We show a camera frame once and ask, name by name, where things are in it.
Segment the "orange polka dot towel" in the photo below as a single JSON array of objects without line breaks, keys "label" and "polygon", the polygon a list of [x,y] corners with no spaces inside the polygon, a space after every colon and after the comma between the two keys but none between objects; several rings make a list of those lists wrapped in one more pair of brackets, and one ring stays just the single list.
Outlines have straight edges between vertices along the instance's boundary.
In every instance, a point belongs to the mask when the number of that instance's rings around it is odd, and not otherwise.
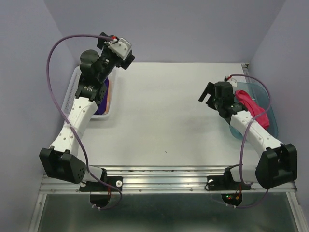
[{"label": "orange polka dot towel", "polygon": [[110,104],[111,104],[111,96],[112,96],[112,82],[109,82],[109,87],[108,87],[108,95],[107,95],[107,101],[106,101],[106,110],[105,114],[107,114],[110,110]]}]

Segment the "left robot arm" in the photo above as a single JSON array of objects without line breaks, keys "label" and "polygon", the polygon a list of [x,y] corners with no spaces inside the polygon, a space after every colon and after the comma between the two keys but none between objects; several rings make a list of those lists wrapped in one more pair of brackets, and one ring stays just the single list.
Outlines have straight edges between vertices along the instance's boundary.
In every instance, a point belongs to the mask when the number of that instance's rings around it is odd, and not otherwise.
[{"label": "left robot arm", "polygon": [[56,108],[64,118],[58,136],[48,148],[42,148],[39,158],[48,177],[79,184],[90,182],[96,190],[107,186],[107,172],[103,168],[81,161],[78,151],[85,151],[82,137],[92,116],[108,95],[107,79],[115,68],[126,70],[135,59],[131,43],[122,37],[96,35],[101,50],[86,50],[80,55],[79,79],[72,107],[64,113],[56,100]]}]

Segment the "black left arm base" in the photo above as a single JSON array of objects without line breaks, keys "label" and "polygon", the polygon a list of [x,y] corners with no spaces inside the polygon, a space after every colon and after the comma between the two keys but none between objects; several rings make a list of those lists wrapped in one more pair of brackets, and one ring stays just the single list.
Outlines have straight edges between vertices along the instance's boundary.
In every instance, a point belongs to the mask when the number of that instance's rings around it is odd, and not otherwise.
[{"label": "black left arm base", "polygon": [[92,208],[99,211],[112,209],[122,201],[124,178],[119,175],[108,176],[104,170],[101,181],[105,184],[83,181],[80,183],[79,191],[90,194],[89,201]]}]

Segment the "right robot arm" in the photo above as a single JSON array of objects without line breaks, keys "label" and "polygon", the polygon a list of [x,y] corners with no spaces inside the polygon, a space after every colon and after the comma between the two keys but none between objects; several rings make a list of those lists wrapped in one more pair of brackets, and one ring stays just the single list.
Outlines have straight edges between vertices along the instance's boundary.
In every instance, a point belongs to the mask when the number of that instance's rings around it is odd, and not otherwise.
[{"label": "right robot arm", "polygon": [[222,175],[210,177],[209,190],[236,190],[239,185],[250,189],[250,183],[271,189],[297,179],[297,149],[271,136],[252,117],[244,104],[235,101],[231,82],[209,82],[199,102],[207,95],[210,97],[206,105],[238,130],[259,156],[255,166],[239,163],[225,168]]}]

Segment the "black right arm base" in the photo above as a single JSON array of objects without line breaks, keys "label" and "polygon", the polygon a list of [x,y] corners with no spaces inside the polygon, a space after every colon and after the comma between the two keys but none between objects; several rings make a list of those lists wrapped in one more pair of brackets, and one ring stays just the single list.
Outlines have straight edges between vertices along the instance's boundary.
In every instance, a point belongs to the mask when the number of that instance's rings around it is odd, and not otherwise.
[{"label": "black right arm base", "polygon": [[207,176],[207,183],[205,185],[206,191],[234,191],[234,193],[222,193],[221,197],[227,206],[237,208],[242,203],[242,192],[244,190],[251,190],[251,186],[243,184],[241,181],[235,181],[232,177],[231,170],[238,165],[228,166],[224,169],[222,175]]}]

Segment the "pink towel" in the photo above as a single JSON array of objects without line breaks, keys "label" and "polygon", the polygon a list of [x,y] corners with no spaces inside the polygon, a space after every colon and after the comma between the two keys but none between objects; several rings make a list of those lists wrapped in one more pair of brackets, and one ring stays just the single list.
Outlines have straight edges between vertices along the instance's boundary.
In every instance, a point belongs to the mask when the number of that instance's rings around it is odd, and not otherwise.
[{"label": "pink towel", "polygon": [[248,92],[245,90],[236,90],[235,97],[238,102],[242,103],[251,113],[252,117],[256,117],[259,114],[262,114],[255,120],[266,130],[270,126],[270,121],[268,119],[265,110],[258,106],[256,102],[251,98]]}]

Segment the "purple towel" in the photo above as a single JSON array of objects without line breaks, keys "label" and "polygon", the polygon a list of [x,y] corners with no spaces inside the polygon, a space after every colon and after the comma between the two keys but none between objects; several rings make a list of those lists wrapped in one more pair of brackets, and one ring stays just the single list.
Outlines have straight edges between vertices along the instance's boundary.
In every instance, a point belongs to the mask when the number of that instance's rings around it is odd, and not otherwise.
[{"label": "purple towel", "polygon": [[105,80],[104,84],[106,86],[106,91],[105,91],[104,97],[102,99],[102,102],[99,105],[96,112],[94,113],[94,115],[103,115],[103,114],[105,114],[105,111],[107,110],[107,101],[108,101],[108,93],[109,93],[109,85],[110,85],[108,78]]}]

